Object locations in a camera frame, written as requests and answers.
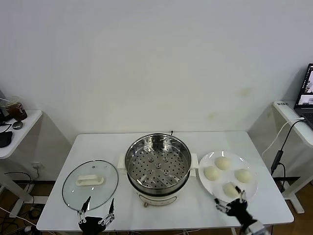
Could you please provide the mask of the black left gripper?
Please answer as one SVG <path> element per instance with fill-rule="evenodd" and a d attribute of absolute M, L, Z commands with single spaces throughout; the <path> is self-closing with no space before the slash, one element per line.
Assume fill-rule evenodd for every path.
<path fill-rule="evenodd" d="M 79 218 L 79 228 L 82 232 L 103 232 L 108 225 L 112 223 L 115 219 L 114 215 L 114 198 L 111 201 L 109 213 L 104 217 L 85 217 L 85 213 L 88 210 L 91 197 L 89 196 L 87 200 L 83 203 L 81 209 L 77 211 Z"/>

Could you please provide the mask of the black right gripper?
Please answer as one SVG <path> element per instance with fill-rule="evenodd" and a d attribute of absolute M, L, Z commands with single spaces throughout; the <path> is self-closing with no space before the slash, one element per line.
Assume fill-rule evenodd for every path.
<path fill-rule="evenodd" d="M 230 203 L 215 198 L 216 209 L 228 216 L 235 217 L 242 226 L 248 227 L 255 220 L 247 212 L 246 192 L 238 186 L 235 187 L 235 190 L 238 192 L 238 198 Z"/>

